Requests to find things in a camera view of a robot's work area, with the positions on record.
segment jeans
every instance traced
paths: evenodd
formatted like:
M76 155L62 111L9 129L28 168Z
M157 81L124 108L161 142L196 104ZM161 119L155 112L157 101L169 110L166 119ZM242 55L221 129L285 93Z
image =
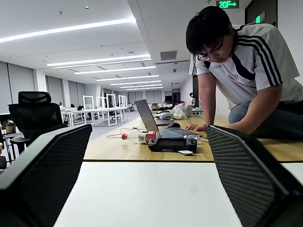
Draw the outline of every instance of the jeans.
M228 116L229 123L242 120L249 105L250 103L244 103L232 108ZM269 139L303 140L303 101L291 104L279 103L276 110L252 135Z

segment white plastic bag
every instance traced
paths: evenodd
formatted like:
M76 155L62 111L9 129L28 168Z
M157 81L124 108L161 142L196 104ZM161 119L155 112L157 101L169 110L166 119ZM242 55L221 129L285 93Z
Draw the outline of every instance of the white plastic bag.
M175 120L186 120L192 114L192 108L180 103L171 110L171 113L174 115Z

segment keyboard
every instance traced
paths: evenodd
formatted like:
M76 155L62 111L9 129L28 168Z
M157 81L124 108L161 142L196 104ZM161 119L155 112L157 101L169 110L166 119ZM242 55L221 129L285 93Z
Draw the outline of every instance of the keyboard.
M184 138L184 136L167 129L160 129L159 132L162 138Z

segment black hair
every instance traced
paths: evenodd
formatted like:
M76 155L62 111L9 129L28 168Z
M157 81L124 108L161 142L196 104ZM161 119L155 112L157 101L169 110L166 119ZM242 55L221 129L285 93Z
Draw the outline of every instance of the black hair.
M208 6L190 20L186 30L186 46L192 54L200 53L203 45L218 45L218 39L230 33L230 19L217 6Z

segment computer mouse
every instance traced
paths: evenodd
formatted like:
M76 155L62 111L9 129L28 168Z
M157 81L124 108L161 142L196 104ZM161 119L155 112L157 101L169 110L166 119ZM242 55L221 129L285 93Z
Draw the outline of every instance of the computer mouse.
M181 125L179 125L178 123L173 122L173 123L169 124L167 127L168 128L180 128Z

